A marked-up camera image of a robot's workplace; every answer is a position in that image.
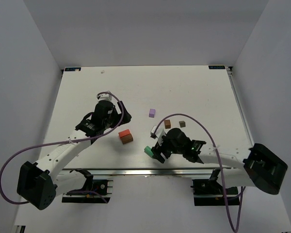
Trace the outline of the green wood cylinder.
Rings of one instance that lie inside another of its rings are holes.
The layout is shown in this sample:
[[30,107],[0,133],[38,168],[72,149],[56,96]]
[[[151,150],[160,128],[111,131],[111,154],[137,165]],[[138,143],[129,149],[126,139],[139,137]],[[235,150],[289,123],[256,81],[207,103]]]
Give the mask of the green wood cylinder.
[[152,152],[150,146],[146,146],[146,147],[144,148],[144,152],[145,152],[149,157],[154,158],[154,153]]

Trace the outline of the olive grey wood block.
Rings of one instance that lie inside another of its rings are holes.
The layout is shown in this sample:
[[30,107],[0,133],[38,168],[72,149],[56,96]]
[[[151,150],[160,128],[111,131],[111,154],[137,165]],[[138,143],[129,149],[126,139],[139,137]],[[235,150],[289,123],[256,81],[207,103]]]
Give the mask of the olive grey wood block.
[[185,121],[179,121],[179,126],[180,126],[181,128],[186,127],[186,122],[185,122]]

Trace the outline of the red wood block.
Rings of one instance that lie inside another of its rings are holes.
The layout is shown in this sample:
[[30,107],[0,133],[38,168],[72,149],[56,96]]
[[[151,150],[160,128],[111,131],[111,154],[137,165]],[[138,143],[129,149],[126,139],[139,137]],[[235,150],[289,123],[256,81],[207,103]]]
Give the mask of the red wood block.
[[125,137],[125,136],[127,136],[129,134],[130,134],[130,130],[129,129],[126,129],[126,130],[121,131],[121,132],[118,133],[120,138]]

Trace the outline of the brown rectangular wood block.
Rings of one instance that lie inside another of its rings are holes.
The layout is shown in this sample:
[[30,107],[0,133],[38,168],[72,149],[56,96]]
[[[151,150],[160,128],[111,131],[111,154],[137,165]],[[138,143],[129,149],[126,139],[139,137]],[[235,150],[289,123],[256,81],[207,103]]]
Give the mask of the brown rectangular wood block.
[[124,145],[124,144],[127,144],[129,142],[132,142],[133,136],[132,136],[132,134],[128,134],[128,135],[121,137],[120,139],[121,139],[122,144]]

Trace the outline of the purple wood cube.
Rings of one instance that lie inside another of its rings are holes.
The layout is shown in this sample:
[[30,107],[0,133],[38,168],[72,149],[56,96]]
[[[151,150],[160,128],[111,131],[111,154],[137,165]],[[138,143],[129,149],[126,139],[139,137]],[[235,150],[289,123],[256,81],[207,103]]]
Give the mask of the purple wood cube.
[[150,118],[154,118],[154,117],[155,117],[155,114],[156,114],[156,110],[155,110],[155,109],[150,109],[150,110],[149,110],[149,114],[148,114],[148,116],[149,116]]

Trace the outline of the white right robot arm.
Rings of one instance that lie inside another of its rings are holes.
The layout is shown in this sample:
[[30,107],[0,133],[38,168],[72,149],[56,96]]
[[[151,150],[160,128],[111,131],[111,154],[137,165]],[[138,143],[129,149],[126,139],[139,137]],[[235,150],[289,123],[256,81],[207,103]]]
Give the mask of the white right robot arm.
[[205,141],[191,140],[179,128],[165,132],[153,127],[150,136],[157,140],[151,151],[153,159],[160,163],[178,154],[191,163],[222,165],[224,171],[213,171],[209,179],[216,186],[256,187],[267,194],[277,195],[288,170],[282,159],[260,143],[249,149],[222,153]]

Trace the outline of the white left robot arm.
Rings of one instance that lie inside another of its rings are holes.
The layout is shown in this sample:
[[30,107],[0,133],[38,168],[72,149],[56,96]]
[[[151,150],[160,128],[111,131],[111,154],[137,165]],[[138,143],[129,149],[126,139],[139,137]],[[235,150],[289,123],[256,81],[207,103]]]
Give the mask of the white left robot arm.
[[52,152],[34,163],[25,162],[18,178],[16,192],[39,210],[46,209],[61,194],[96,195],[93,175],[84,168],[77,168],[60,175],[63,168],[83,150],[92,146],[107,129],[127,124],[131,115],[122,101],[116,106],[109,100],[100,100],[93,112],[86,114],[68,137]]

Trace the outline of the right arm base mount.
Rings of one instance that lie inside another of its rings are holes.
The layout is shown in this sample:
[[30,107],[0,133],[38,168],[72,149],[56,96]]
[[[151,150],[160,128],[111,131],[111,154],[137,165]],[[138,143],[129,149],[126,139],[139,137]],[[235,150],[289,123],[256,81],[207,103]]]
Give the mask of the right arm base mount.
[[225,206],[223,187],[217,182],[219,174],[220,169],[215,169],[209,178],[193,180],[194,206]]

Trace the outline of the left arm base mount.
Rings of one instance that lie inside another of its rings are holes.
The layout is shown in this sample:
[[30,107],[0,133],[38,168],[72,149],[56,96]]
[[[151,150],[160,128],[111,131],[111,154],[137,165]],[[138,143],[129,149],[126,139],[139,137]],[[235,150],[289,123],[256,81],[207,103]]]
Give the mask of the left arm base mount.
[[113,192],[113,180],[94,178],[93,174],[85,169],[75,169],[75,172],[85,177],[82,188],[71,190],[62,197],[62,203],[102,203],[110,201]]

